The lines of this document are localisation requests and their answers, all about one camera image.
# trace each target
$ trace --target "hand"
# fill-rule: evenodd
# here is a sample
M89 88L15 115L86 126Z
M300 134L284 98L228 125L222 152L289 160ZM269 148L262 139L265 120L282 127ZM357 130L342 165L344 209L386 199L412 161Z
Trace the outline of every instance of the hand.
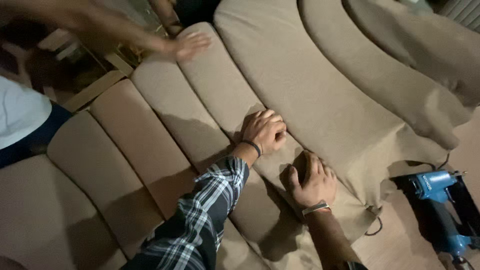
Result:
M268 154L285 144L287 125L273 110L258 111L248 123L243 139L255 143L262 154Z
M196 54L210 46L210 37L205 33L190 33L166 44L165 53L173 55L177 61L191 60Z
M287 190L301 208L309 208L321 200L332 205L335 201L337 178L329 167L322 164L318 156L304 151L307 158L305 180L300 183L297 169L290 166L288 172L289 187Z

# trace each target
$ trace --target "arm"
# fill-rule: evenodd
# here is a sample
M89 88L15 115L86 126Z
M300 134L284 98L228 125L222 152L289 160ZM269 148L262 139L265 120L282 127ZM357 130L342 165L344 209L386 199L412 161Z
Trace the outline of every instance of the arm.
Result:
M180 21L173 10L173 5L170 0L148 0L150 6L157 14L160 22L165 27L167 32L176 36L183 30L183 26L180 24Z
M304 153L307 157L305 180L299 182L297 169L291 166L287 190L302 209L315 206L322 200L332 205L336 195L335 173L313 153ZM330 209L308 213L305 220L323 269L348 270L353 267L352 263L361 263Z
M249 123L244 139L266 154L284 144L285 129L275 112L260 111ZM140 252L123 269L214 269L225 220L257 158L253 146L240 143L231 156L210 166L195 179L193 192L178 201L174 216L147 237Z
M0 7L56 24L81 37L94 37L95 41L110 38L172 55L177 60L191 59L210 45L210 38L204 33L195 33L178 41L163 39L147 33L123 14L90 0L0 0Z

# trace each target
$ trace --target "plaid shirt sleeve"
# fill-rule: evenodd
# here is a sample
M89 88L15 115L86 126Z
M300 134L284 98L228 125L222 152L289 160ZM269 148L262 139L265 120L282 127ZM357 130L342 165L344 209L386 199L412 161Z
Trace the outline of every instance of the plaid shirt sleeve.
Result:
M122 269L215 269L225 220L234 209L249 169L227 156L195 179L174 216L158 226Z

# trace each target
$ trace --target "black wristband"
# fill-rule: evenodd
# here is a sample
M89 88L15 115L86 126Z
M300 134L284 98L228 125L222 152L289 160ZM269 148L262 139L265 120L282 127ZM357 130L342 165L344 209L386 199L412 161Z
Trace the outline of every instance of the black wristband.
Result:
M253 147L255 147L255 150L257 150L257 153L258 153L258 157L260 157L262 155L262 152L260 151L260 148L258 148L258 145L256 145L255 143L249 141L249 140L243 140L241 141L242 143L246 143L246 144L249 144Z

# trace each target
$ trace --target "bracelet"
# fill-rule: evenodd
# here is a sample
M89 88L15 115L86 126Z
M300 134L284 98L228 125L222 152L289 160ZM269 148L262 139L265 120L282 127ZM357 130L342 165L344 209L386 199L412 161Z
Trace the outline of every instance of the bracelet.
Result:
M315 212L317 210L320 210L320 209L325 209L327 211L332 211L330 209L330 206L327 204L327 202L325 202L324 200L321 200L318 204L312 206L312 207L308 207L307 209L304 209L301 213L303 214L303 216L305 216L306 214L310 214L312 212Z
M243 141L241 141L241 143L246 143L246 144L249 144L249 145L253 146L255 148L255 150L257 150L258 157L260 157L262 155L262 152L260 151L260 148L258 148L258 145L256 145L254 142L251 142L249 140L243 140Z

